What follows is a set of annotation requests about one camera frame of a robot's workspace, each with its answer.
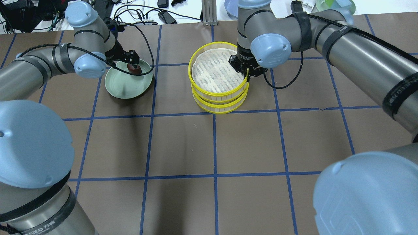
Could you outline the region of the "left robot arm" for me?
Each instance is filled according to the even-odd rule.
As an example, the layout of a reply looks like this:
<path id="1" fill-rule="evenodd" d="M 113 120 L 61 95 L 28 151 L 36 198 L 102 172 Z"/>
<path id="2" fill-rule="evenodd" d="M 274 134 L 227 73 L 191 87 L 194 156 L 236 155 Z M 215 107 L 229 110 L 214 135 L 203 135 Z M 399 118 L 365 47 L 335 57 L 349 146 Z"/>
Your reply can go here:
<path id="1" fill-rule="evenodd" d="M 74 43 L 32 47 L 1 69 L 1 230 L 9 234 L 98 234 L 67 184 L 74 161 L 67 126 L 27 98 L 57 75 L 99 78 L 107 66 L 130 76 L 152 72 L 140 69 L 139 55 L 122 48 L 88 2 L 71 4 L 65 18 Z"/>

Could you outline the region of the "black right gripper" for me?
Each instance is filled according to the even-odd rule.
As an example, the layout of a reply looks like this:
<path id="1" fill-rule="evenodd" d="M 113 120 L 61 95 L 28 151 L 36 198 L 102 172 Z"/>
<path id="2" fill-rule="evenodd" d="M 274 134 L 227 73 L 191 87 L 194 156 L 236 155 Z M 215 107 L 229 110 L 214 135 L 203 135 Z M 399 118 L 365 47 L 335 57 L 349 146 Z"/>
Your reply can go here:
<path id="1" fill-rule="evenodd" d="M 237 73 L 241 73 L 247 79 L 247 82 L 255 77 L 267 77 L 267 68 L 261 67 L 251 50 L 242 46 L 236 47 L 236 54 L 230 56 L 228 63 Z"/>

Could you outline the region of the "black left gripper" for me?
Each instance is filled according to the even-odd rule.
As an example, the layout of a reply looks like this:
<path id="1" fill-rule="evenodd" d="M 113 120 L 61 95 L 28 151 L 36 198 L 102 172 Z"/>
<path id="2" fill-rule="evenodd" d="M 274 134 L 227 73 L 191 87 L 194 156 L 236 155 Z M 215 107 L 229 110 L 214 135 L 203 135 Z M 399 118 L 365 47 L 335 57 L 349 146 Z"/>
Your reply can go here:
<path id="1" fill-rule="evenodd" d="M 106 49 L 105 56 L 111 61 L 122 61 L 127 64 L 139 65 L 140 57 L 135 50 L 126 51 L 118 41 L 118 33 L 122 26 L 119 26 L 115 20 L 111 18 L 105 18 L 104 23 L 109 29 L 109 34 L 114 37 L 114 43 L 111 48 Z"/>

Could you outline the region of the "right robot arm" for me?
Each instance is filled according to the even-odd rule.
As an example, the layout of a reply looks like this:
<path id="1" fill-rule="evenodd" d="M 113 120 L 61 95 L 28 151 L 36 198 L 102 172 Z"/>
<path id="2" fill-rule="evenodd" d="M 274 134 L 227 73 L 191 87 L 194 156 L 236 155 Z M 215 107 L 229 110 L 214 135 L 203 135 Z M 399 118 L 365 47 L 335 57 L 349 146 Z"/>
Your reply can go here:
<path id="1" fill-rule="evenodd" d="M 216 118 L 220 235 L 417 234 L 417 173 L 385 153 L 412 137 L 336 68 L 247 104 L 276 110 Z"/>

